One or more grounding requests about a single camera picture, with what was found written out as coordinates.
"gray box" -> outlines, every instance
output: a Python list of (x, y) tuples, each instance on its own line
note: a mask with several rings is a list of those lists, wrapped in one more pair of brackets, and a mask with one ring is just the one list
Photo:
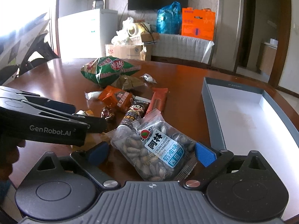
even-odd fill
[(261, 152), (289, 192), (283, 220), (297, 215), (299, 133), (283, 110), (261, 88), (208, 77), (202, 97), (211, 147), (235, 155)]

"person's hand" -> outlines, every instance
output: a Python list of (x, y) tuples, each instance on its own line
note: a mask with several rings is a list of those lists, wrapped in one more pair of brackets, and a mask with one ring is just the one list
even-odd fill
[(0, 144), (5, 143), (6, 145), (12, 146), (10, 150), (2, 154), (4, 160), (0, 163), (0, 181), (8, 180), (9, 175), (13, 171), (13, 163), (19, 159), (18, 147), (25, 147), (25, 140), (20, 140), (10, 137), (2, 137)]

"white plastic bag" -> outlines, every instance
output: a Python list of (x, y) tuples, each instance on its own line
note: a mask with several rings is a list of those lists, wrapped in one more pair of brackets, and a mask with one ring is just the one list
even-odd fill
[(133, 18), (129, 17), (127, 20), (123, 21), (123, 29), (116, 31), (117, 36), (114, 36), (111, 43), (114, 45), (130, 45), (131, 41), (129, 39), (129, 34), (127, 28), (129, 24), (133, 22)]

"blue plastic bag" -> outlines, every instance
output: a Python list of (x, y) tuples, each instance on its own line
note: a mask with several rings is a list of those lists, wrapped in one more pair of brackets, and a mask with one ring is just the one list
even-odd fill
[(157, 32), (160, 34), (177, 35), (182, 25), (182, 12), (179, 2), (173, 2), (158, 11)]

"bag of seeds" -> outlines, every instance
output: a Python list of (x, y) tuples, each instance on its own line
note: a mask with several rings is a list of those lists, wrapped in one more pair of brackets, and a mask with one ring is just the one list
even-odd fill
[(122, 139), (108, 136), (146, 181), (185, 179), (197, 164), (196, 142), (165, 122), (154, 110), (133, 122), (135, 131)]

